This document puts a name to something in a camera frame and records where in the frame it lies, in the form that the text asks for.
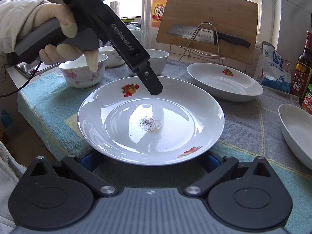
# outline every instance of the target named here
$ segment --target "dark glass bottle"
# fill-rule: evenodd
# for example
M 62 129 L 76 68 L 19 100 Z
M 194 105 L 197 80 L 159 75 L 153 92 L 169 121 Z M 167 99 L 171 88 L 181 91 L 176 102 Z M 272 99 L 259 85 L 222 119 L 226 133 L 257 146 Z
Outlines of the dark glass bottle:
M 294 78 L 291 81 L 291 94 L 303 99 L 312 81 L 312 33 L 307 32 L 305 49 L 299 56 Z

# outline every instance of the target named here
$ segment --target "tablecloth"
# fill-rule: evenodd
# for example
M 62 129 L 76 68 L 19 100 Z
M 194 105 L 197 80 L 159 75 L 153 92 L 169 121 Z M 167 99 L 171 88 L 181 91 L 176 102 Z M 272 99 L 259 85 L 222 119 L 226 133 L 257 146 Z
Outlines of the tablecloth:
M 168 60 L 164 76 L 194 83 L 187 73 L 188 63 Z M 129 76 L 126 65 L 107 68 L 105 77 L 89 89 L 68 87 L 60 71 L 46 75 L 18 94 L 18 110 L 34 127 L 47 148 L 57 158 L 81 155 L 90 149 L 76 125 L 82 101 L 96 88 Z M 264 156 L 288 189 L 294 207 L 286 225 L 291 233 L 308 233 L 312 229 L 312 171 L 291 152 L 280 130 L 278 107 L 283 103 L 299 106 L 298 98 L 267 87 L 257 99 L 233 103 L 217 99 L 225 114 L 220 140 L 211 149 L 223 157 L 240 161 Z M 117 161 L 105 161 L 95 173 L 117 187 L 179 186 L 186 187 L 205 175 L 196 161 L 174 166 L 142 167 Z

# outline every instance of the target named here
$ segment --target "blue bottle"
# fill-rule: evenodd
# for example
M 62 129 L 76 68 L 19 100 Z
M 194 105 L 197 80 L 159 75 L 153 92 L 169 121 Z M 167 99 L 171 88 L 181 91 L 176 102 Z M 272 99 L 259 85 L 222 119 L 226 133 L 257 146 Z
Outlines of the blue bottle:
M 7 113 L 6 110 L 1 111 L 1 122 L 5 128 L 9 127 L 13 123 L 10 115 Z

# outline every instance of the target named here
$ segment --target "white glove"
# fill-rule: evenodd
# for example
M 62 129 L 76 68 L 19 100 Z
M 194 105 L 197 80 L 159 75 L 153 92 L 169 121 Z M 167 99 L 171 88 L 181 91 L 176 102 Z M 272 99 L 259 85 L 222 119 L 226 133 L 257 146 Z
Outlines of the white glove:
M 37 28 L 54 17 L 60 21 L 60 26 L 65 36 L 68 38 L 76 36 L 78 28 L 74 14 L 69 7 L 62 4 L 47 3 L 42 5 L 35 16 L 33 28 Z M 47 45 L 39 51 L 39 56 L 45 64 L 49 65 L 57 62 L 73 61 L 84 54 L 89 69 L 92 72 L 96 72 L 98 69 L 98 53 L 98 50 L 82 52 L 74 46 L 60 44 L 57 47 Z

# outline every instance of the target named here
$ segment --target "white dish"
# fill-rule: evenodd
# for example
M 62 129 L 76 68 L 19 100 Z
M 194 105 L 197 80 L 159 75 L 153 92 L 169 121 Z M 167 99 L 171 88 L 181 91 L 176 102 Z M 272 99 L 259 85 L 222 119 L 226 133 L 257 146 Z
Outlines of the white dish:
M 290 104 L 278 108 L 282 134 L 294 155 L 312 170 L 312 116 Z
M 96 85 L 104 77 L 107 59 L 107 55 L 99 54 L 98 70 L 94 73 L 85 62 L 84 55 L 80 56 L 77 60 L 61 63 L 59 69 L 62 71 L 66 83 L 69 86 L 82 89 L 89 88 Z
M 221 99 L 245 102 L 263 93 L 262 86 L 250 76 L 219 64 L 194 63 L 188 66 L 188 73 L 197 86 Z
M 156 75 L 160 75 L 163 70 L 165 69 L 166 62 L 169 57 L 169 53 L 162 50 L 156 50 L 156 49 L 146 49 L 146 51 L 150 55 L 149 63 L 151 64 L 152 70 L 155 72 Z M 131 71 L 131 69 L 127 66 L 129 72 L 131 75 L 136 75 Z
M 219 139 L 224 114 L 197 86 L 159 77 L 163 91 L 152 96 L 138 77 L 106 84 L 78 111 L 81 134 L 97 151 L 136 165 L 170 165 L 199 156 Z
M 103 46 L 99 48 L 99 54 L 106 54 L 108 56 L 106 67 L 114 68 L 124 64 L 124 60 L 118 54 L 113 46 Z

